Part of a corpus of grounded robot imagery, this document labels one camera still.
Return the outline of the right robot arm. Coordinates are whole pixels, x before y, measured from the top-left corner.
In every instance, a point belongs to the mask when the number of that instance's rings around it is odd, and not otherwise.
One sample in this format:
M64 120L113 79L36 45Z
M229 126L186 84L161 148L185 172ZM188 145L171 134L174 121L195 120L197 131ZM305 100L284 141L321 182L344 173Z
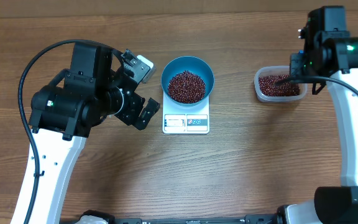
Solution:
M275 223L358 223L358 37L350 35L342 6L311 11L299 33L304 49L291 55L288 81L311 84L313 94L329 91L341 142L341 184L280 207Z

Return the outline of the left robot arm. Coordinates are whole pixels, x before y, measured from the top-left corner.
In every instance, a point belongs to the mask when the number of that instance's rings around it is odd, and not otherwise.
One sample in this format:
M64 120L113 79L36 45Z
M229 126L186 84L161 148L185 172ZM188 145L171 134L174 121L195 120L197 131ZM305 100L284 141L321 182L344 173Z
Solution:
M135 89L155 65L130 50L121 52L91 40L72 40L69 68L60 71L19 114L29 156L13 223L58 223L70 176L93 127L115 116L143 130L160 104Z

